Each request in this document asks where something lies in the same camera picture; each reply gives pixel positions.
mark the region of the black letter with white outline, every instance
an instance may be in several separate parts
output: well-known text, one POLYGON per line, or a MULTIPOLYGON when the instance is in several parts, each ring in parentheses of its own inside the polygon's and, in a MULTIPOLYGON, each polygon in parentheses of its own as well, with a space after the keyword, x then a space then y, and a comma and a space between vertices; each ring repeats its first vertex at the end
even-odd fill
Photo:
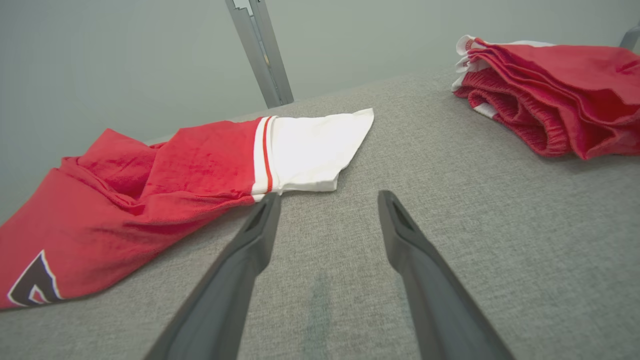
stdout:
POLYGON ((29 264, 13 284, 7 297, 20 306, 34 306, 57 302, 64 298, 58 292, 56 276, 51 272, 44 250, 29 264))

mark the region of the red stripe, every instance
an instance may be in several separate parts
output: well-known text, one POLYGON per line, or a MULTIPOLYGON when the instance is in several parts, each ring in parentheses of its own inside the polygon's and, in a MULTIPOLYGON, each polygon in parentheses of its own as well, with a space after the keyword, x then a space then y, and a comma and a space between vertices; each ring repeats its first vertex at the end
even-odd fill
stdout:
POLYGON ((267 127, 269 126, 269 120, 272 117, 267 118, 264 122, 264 134, 262 135, 262 153, 264 154, 264 167, 267 169, 267 193, 271 192, 273 186, 273 178, 271 177, 271 169, 269 168, 269 156, 267 155, 267 127))

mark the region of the folded red garment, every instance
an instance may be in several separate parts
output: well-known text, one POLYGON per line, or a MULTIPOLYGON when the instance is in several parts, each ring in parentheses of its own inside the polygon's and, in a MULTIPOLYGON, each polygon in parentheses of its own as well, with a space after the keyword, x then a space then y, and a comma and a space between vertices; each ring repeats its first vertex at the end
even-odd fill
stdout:
POLYGON ((463 37, 458 51, 467 56, 458 71, 467 73, 454 93, 542 156, 640 154, 640 57, 614 47, 549 45, 463 37))
POLYGON ((106 289, 265 193, 335 190, 372 122, 371 109, 215 122, 150 147, 108 129, 0 227, 0 308, 106 289))

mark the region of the gray fabric surface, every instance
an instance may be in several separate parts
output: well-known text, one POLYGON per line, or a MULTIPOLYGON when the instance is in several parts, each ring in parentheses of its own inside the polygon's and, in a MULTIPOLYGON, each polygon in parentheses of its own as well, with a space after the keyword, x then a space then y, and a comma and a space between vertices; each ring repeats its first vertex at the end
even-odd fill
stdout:
MULTIPOLYGON (((376 207, 396 193, 519 359, 640 350, 640 159, 543 159, 455 98, 455 74, 394 78, 258 115, 373 107, 333 193, 288 193, 239 358, 419 357, 376 207)), ((0 313, 3 359, 140 359, 243 220, 235 209, 113 288, 0 313)))

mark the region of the red cloth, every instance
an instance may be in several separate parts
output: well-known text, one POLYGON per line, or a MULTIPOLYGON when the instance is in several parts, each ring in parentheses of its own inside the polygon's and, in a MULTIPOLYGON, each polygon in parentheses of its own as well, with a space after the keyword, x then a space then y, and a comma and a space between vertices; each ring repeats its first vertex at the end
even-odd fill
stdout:
POLYGON ((469 63, 488 67, 465 74, 454 93, 474 108, 491 104, 492 118, 536 153, 640 154, 640 57, 617 47, 473 41, 485 49, 467 46, 469 63))
POLYGON ((181 129, 151 147, 108 129, 85 155, 63 158, 0 227, 0 307, 108 288, 227 209, 253 204, 259 124, 181 129))

